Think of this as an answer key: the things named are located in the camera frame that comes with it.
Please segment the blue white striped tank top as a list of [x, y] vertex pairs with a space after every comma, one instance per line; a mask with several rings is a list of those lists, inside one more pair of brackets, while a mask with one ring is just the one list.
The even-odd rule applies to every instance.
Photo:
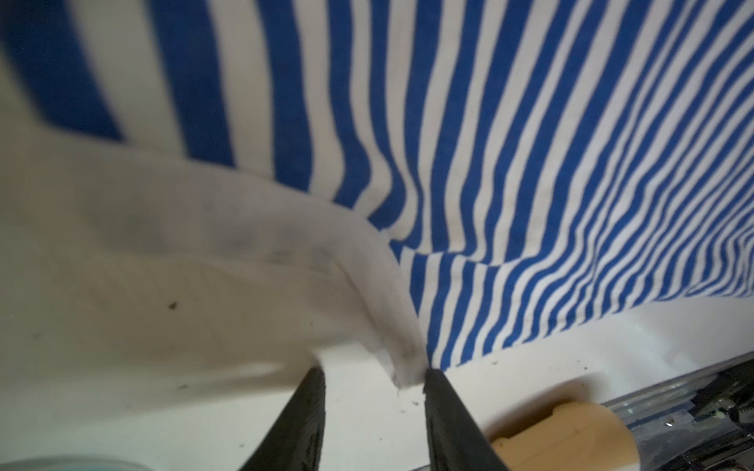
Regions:
[[401, 384], [753, 294], [749, 1], [5, 1], [1, 220], [321, 247]]

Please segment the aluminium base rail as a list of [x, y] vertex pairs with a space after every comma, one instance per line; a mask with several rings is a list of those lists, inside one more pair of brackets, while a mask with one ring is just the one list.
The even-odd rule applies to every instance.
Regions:
[[753, 354], [605, 403], [632, 433], [641, 470], [753, 468]]

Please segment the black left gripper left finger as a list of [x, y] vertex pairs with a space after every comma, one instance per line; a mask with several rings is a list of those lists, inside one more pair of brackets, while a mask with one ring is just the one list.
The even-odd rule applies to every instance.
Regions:
[[325, 373], [321, 367], [310, 368], [241, 470], [318, 470], [326, 424], [325, 404]]

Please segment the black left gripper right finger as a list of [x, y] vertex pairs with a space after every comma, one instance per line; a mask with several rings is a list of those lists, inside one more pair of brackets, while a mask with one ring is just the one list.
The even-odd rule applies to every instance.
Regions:
[[509, 470], [443, 371], [426, 371], [423, 392], [431, 470]]

